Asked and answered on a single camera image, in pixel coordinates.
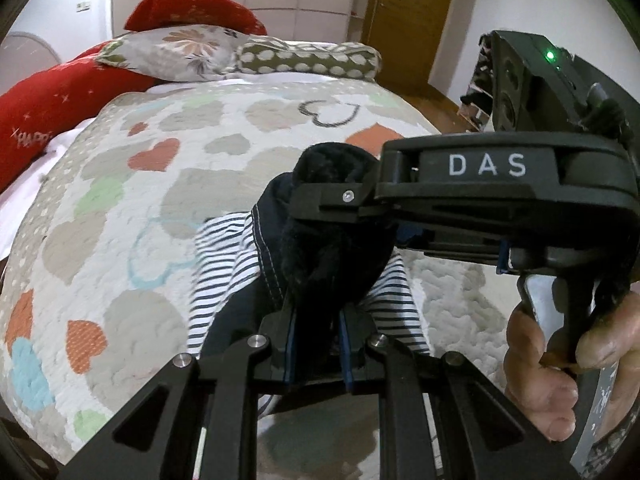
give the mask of sleeve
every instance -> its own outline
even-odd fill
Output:
[[[638,413],[640,413],[640,396],[617,428],[591,448],[586,467],[582,473],[584,480],[596,480],[598,475],[609,465],[638,419]]]

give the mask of white pillow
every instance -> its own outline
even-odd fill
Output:
[[[217,81],[234,70],[246,34],[212,25],[131,32],[106,44],[96,61],[163,81]]]

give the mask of red pillow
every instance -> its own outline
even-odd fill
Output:
[[[125,92],[143,92],[152,77],[82,57],[38,72],[0,96],[0,192],[50,139],[75,128]]]
[[[267,35],[255,14],[232,0],[142,0],[124,28],[143,32],[187,23],[217,25],[243,34]]]
[[[107,43],[111,43],[111,41],[113,40],[103,41],[102,43],[99,43],[96,46],[92,46],[90,49],[85,50],[82,54],[78,54],[75,58],[72,59],[72,61],[75,61],[76,59],[80,59],[81,57],[90,56],[92,54],[98,54],[98,52],[100,52]]]

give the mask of wooden floor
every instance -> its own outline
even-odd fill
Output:
[[[427,85],[424,90],[414,93],[403,92],[398,88],[387,89],[420,110],[424,117],[442,134],[474,131],[473,126],[458,115],[458,105],[430,85]]]

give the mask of blue heart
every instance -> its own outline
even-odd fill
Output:
[[[145,280],[144,278],[138,276],[136,272],[136,263],[144,264],[144,257],[138,255],[138,247],[140,245],[140,241],[147,234],[149,229],[153,227],[154,224],[166,224],[171,222],[181,223],[178,220],[162,220],[161,218],[149,218],[146,222],[145,227],[142,231],[139,232],[136,240],[134,241],[131,250],[129,252],[129,257],[127,259],[127,273],[129,275],[129,281],[134,288],[140,290],[154,290],[159,286],[163,286],[166,283],[166,280],[178,270],[189,269],[196,263],[196,259],[192,258],[186,262],[168,262],[164,271],[156,278],[152,280]],[[184,221],[185,224],[192,227],[193,229],[197,229],[200,227],[199,224],[194,224],[190,221]]]
[[[40,359],[33,351],[31,341],[23,337],[15,340],[12,346],[12,361],[14,368],[9,378],[24,407],[32,412],[39,412],[53,404],[55,398],[49,390],[49,383],[42,372]]]

